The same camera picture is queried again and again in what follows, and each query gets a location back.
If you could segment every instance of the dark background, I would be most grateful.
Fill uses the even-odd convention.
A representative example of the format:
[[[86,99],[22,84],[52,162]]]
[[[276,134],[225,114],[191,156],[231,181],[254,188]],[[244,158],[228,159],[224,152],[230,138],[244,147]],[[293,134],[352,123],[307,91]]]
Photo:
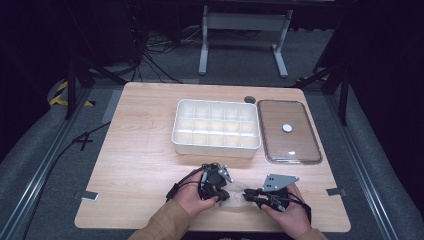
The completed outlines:
[[[328,67],[349,57],[347,69],[361,107],[398,178],[423,214],[423,14],[412,2],[374,0],[354,5],[363,7],[362,11],[343,18],[339,10],[300,9],[293,15],[291,27],[336,29],[319,66]],[[72,54],[100,66],[138,57],[127,7],[126,1],[2,1],[1,160],[48,111],[47,93],[63,78]],[[150,4],[143,20],[178,41],[182,29],[200,24],[198,9]]]

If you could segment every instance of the person's right hand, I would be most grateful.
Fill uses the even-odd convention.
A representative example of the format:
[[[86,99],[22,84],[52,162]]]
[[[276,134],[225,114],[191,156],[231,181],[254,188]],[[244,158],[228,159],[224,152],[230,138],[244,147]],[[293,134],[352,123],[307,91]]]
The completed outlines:
[[[299,189],[294,183],[287,186],[287,191],[293,195],[296,195],[300,200],[302,200],[302,202],[304,202],[302,195],[300,195]],[[262,204],[261,209],[269,217],[277,221],[283,231],[294,239],[299,238],[312,229],[305,209],[303,209],[303,207],[297,203],[290,202],[289,206],[284,212],[276,211],[265,204]]]

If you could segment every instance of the sleeve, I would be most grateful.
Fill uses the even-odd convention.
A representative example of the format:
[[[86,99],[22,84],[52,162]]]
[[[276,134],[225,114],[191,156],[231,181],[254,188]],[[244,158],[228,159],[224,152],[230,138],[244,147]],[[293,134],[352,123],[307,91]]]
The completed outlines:
[[[311,229],[296,240],[326,240],[327,238],[318,229]]]
[[[129,240],[181,239],[189,223],[190,215],[170,199],[150,218],[147,226],[133,233]]]

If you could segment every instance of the hand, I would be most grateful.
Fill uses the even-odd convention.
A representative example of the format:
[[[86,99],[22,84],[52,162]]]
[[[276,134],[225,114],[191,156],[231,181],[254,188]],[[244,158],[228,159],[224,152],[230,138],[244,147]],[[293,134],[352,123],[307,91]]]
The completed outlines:
[[[200,171],[186,181],[174,196],[174,201],[180,204],[181,207],[193,218],[202,211],[213,207],[218,201],[218,197],[213,197],[207,200],[200,199],[197,187],[204,171]]]
[[[287,191],[296,195],[300,200],[302,200],[302,202],[305,202],[302,195],[300,195],[299,189],[294,183],[287,186]],[[262,204],[261,209],[264,210],[269,217],[277,221],[283,231],[294,239],[302,236],[304,233],[312,229],[305,209],[297,203],[290,202],[284,212],[275,211],[265,204]]]

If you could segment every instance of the gray carpet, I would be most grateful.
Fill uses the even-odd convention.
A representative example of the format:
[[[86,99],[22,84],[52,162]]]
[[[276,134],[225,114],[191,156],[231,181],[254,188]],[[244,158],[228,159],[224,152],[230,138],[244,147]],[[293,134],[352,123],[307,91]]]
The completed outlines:
[[[284,87],[292,85],[299,77],[312,74],[312,68],[325,47],[331,31],[290,31],[283,47],[289,77],[279,77],[270,44],[273,33],[251,34],[248,37],[231,32],[211,35],[208,72],[197,74],[200,43],[194,42],[169,53],[152,55],[155,62],[173,78],[189,84],[248,85]],[[125,67],[116,64],[111,70]],[[128,73],[123,78],[130,81],[172,82],[168,76],[142,62],[139,72]],[[307,87],[305,95],[325,148],[336,183],[347,195],[343,197],[352,228],[347,233],[325,233],[330,239],[384,239],[374,216],[360,177],[354,170],[351,149],[345,143],[340,125],[331,113],[330,101],[338,95],[323,96],[317,89],[321,83]],[[57,86],[52,86],[52,93]],[[60,150],[73,139],[108,122],[116,107],[122,86],[107,79],[97,80],[84,101],[95,101],[95,106],[82,107],[64,136]],[[22,137],[0,165],[0,226],[4,226],[23,191],[53,144],[60,127],[66,124],[66,106],[54,105]],[[418,210],[412,204],[363,115],[352,91],[349,95],[347,131],[352,136],[358,153],[372,178],[382,204],[399,239],[424,239],[424,225]],[[80,201],[76,191],[85,189],[108,126],[90,134],[92,143],[75,143],[58,159],[37,206],[26,239],[126,239],[134,230],[86,230],[74,225]],[[13,239],[21,239],[29,215]],[[276,239],[277,235],[260,233],[208,233],[189,232],[184,239]]]

